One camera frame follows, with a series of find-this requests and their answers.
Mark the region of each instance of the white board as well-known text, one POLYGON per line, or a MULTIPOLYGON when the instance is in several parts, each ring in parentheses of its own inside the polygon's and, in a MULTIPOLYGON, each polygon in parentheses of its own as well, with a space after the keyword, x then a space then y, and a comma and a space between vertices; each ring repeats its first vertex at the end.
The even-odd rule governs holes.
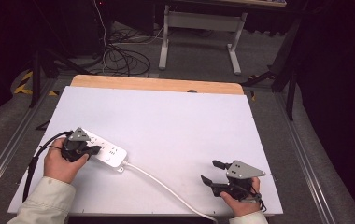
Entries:
MULTIPOLYGON (((57 133, 82 127, 128 151, 129 162, 159 178, 196 210, 230 216, 222 198, 214 197, 201 175, 227 183, 226 172, 212 165, 242 161, 266 172, 261 194, 268 215, 282 208, 245 95, 132 91, 66 87, 39 145, 57 133)), ((43 174, 43 152, 31 190, 43 174)), ((78 172, 71 214, 183 215, 193 212, 167 190, 138 171, 119 174, 89 160, 78 172)), ((8 212, 21 205, 23 185, 8 212)))

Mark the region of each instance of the power cord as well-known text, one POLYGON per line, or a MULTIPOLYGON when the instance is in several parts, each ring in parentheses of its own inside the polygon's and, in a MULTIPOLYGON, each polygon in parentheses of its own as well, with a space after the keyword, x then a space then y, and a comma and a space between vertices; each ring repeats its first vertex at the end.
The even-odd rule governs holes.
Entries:
POLYGON ((150 175, 149 173, 147 173, 146 171, 140 169, 139 167, 132 165, 131 163, 129 163, 128 161, 124 161, 123 162, 124 165, 127 165, 129 167, 132 167, 134 169, 136 169, 137 171, 141 172, 142 174, 148 176, 149 178, 151 178, 152 180, 154 180, 155 182, 157 182, 158 184, 160 184, 161 186, 163 186, 165 189, 167 189, 171 194, 173 194, 177 199, 179 199, 182 203, 184 203, 184 205, 186 205, 188 208, 190 208, 190 210, 192 210, 194 213, 196 213, 197 215, 201 216, 201 217, 205 217, 207 219, 212 220, 215 224, 218 224, 218 221, 213 218, 210 217, 208 215, 205 215, 203 213, 198 212, 197 210, 195 210, 193 207, 191 207, 189 204, 187 204, 182 198, 180 198, 174 191, 172 191, 170 188, 168 188, 163 182, 161 182, 160 180, 158 180, 157 178, 155 178, 154 176, 150 175))
POLYGON ((32 160, 30 161, 29 165, 28 165, 28 176, 26 177, 26 182, 25 182, 25 187, 23 189, 23 197, 22 197, 22 202, 25 202, 28 195, 29 195, 29 188, 30 188, 30 184, 32 182, 32 178, 33 178, 33 174, 35 173, 35 169, 37 167, 37 162, 38 162, 38 158, 40 157, 41 153, 49 147, 49 144, 51 142, 53 142, 55 139, 57 139, 58 137, 62 136, 62 135, 70 135, 73 132, 63 132, 63 133, 58 133, 57 135, 53 136, 49 141, 46 142, 46 144, 44 144, 43 146, 40 146, 40 149, 37 151, 37 153, 34 155, 34 157, 32 158, 32 160))

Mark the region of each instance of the electrical outlet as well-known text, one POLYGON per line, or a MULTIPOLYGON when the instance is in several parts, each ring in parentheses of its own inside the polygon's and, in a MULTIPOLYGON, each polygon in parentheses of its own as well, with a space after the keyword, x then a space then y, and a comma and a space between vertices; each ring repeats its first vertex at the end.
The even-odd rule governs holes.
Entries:
POLYGON ((104 138, 97 136, 85 129, 83 131, 90 137, 88 146, 101 147, 97 155, 92 155, 95 158, 108 166, 111 166, 114 170, 122 173, 124 171, 123 163, 128 160, 128 153, 125 149, 118 147, 104 138))

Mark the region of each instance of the hand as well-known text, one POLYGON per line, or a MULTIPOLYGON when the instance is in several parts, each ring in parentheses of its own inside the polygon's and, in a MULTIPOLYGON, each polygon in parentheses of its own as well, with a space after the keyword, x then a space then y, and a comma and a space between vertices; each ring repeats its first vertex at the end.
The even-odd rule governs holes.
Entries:
POLYGON ((70 184, 74 180, 78 170, 87 162, 88 154, 80 159, 70 162, 66 161, 61 154, 64 138, 56 139, 49 148, 44 158, 44 176, 48 176, 64 183, 70 184))
MULTIPOLYGON (((260 180, 257 177, 252 178, 252 187, 256 190, 256 192, 260 192, 260 180)), ((226 192, 222 192, 220 194, 221 198, 233 209, 234 215, 236 217, 242 217, 244 215, 254 213, 260 210, 259 203, 241 203, 234 199, 230 194, 226 192)))

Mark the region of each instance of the white sleeve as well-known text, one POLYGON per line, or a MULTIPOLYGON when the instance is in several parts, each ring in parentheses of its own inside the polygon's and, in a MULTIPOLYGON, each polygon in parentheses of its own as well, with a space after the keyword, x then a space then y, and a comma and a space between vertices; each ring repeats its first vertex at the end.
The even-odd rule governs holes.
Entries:
POLYGON ((64 223, 75 194, 73 186, 43 177, 8 224, 64 223))
POLYGON ((230 224, 267 224, 267 219, 262 211, 250 213, 242 217, 235 217, 229 220, 230 224))

